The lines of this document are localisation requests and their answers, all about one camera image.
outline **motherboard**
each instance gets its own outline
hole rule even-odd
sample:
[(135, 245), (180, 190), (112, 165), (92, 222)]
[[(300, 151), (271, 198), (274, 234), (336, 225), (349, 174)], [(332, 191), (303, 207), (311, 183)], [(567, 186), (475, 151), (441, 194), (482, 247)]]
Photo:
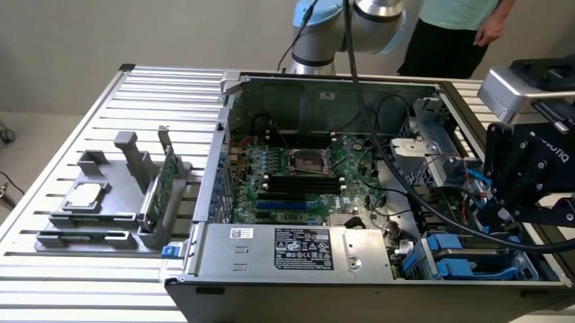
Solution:
[(381, 184), (371, 140), (275, 135), (232, 144), (232, 222), (343, 225), (355, 215), (370, 217), (386, 202), (374, 189)]

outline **green shirt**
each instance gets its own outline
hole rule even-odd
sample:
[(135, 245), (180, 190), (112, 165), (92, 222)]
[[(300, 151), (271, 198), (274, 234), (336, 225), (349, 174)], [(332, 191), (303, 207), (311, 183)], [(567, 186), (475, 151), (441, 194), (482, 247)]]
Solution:
[(498, 0), (423, 0), (419, 18), (446, 29), (478, 30)]

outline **floor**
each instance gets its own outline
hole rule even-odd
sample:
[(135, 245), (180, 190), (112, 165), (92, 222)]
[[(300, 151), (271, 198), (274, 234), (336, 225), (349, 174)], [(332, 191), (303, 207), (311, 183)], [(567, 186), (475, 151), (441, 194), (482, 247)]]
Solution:
[[(82, 116), (70, 114), (0, 112), (0, 120), (16, 132), (15, 142), (0, 144), (0, 170), (23, 190), (32, 185), (80, 119)], [(18, 190), (10, 188), (8, 191), (18, 200)], [(8, 214), (7, 209), (0, 208), (0, 223)], [(539, 312), (513, 323), (574, 323), (574, 317), (575, 306), (563, 312)]]

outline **cpu socket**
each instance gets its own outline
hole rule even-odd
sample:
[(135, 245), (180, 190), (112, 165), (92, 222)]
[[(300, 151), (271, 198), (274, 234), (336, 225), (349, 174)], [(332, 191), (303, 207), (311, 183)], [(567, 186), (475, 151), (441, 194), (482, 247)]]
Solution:
[(328, 159), (322, 149), (290, 150), (290, 170), (298, 175), (327, 175)]

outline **power supply label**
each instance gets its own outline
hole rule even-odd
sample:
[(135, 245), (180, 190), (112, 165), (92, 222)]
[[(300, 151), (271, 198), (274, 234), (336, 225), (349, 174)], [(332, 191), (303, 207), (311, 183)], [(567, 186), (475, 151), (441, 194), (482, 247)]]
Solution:
[(328, 229), (276, 228), (274, 265), (278, 269), (332, 271)]

